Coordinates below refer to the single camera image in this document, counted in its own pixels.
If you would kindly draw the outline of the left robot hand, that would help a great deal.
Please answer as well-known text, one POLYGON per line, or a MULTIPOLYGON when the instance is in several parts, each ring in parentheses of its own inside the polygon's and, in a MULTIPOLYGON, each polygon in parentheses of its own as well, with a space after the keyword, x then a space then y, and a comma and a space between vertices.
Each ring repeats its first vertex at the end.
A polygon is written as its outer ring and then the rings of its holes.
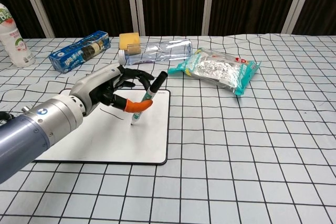
POLYGON ((70 95, 78 98, 85 107, 83 116, 89 115, 99 103, 112 106, 128 113, 143 112, 153 101, 132 102, 115 94, 124 87, 135 86, 131 80, 137 79, 147 90, 154 77, 142 70, 125 68, 118 63, 106 65, 103 68, 78 80, 70 91, 70 95))

